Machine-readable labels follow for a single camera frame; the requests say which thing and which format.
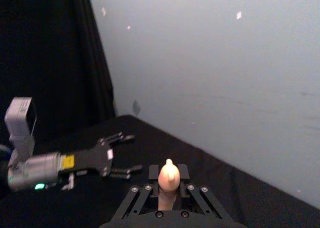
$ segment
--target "black curtain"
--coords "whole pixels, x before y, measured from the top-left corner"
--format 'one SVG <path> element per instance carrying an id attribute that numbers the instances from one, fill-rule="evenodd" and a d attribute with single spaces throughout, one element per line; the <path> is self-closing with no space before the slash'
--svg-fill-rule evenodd
<path id="1" fill-rule="evenodd" d="M 115 116 L 90 0 L 0 0 L 0 55 L 0 144 L 15 96 L 34 99 L 36 143 Z"/>

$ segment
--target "black cloth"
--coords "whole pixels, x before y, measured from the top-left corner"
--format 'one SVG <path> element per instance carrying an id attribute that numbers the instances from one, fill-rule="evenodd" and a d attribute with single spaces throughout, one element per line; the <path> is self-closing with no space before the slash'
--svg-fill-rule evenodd
<path id="1" fill-rule="evenodd" d="M 71 191 L 11 193 L 0 202 L 1 227 L 98 228 L 110 221 L 130 186 L 148 182 L 149 165 L 163 165 L 167 158 L 187 164 L 192 182 L 209 186 L 231 217 L 250 228 L 319 227 L 319 210 L 133 116 L 36 146 L 35 153 L 89 148 L 98 138 L 120 131 L 136 139 L 114 148 L 114 167 L 143 164 L 142 173 L 129 181 L 103 180 L 97 174 L 76 177 Z"/>
<path id="2" fill-rule="evenodd" d="M 42 142 L 114 117 L 89 0 L 0 0 L 0 144 L 14 97 L 32 97 Z"/>

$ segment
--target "black table surface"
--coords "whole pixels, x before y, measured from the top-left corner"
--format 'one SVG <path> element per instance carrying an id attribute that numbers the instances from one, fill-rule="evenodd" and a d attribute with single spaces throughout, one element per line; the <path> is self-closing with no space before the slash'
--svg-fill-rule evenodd
<path id="1" fill-rule="evenodd" d="M 187 164 L 196 185 L 207 185 L 231 217 L 247 227 L 320 227 L 316 208 L 212 157 L 133 116 L 121 116 L 81 132 L 36 145 L 34 154 L 87 149 L 101 137 L 135 134 L 132 144 L 116 146 L 113 166 L 143 165 L 129 181 L 76 177 L 70 191 L 48 189 L 10 193 L 0 202 L 0 227 L 98 228 L 107 223 L 130 186 L 148 182 L 149 165 L 167 158 Z"/>

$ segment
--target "silver cylindrical motor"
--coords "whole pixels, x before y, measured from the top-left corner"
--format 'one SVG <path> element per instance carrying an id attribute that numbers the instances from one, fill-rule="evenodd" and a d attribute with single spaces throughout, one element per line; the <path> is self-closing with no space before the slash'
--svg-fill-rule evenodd
<path id="1" fill-rule="evenodd" d="M 32 156 L 25 163 L 12 166 L 8 172 L 9 187 L 14 190 L 34 188 L 37 184 L 58 181 L 60 153 Z"/>

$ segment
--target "screw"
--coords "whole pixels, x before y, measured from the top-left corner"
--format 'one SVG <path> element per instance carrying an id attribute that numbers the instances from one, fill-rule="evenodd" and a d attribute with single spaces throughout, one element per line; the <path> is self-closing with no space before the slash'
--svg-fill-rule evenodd
<path id="1" fill-rule="evenodd" d="M 203 187 L 201 187 L 201 190 L 202 190 L 203 192 L 207 192 L 209 189 L 208 189 L 208 187 L 203 186 Z"/>
<path id="2" fill-rule="evenodd" d="M 151 190 L 152 186 L 151 185 L 145 185 L 144 188 L 149 191 L 149 190 Z"/>
<path id="3" fill-rule="evenodd" d="M 157 217 L 157 218 L 162 218 L 163 216 L 164 216 L 163 212 L 157 211 L 155 213 L 155 217 Z"/>
<path id="4" fill-rule="evenodd" d="M 188 218 L 189 217 L 189 213 L 188 212 L 181 212 L 181 216 L 183 218 Z"/>
<path id="5" fill-rule="evenodd" d="M 138 187 L 132 187 L 132 188 L 131 188 L 131 191 L 132 191 L 132 192 L 137 192 L 137 191 L 138 191 Z"/>
<path id="6" fill-rule="evenodd" d="M 194 185 L 188 185 L 188 187 L 187 187 L 189 190 L 193 190 L 194 188 L 195 188 L 195 186 Z"/>

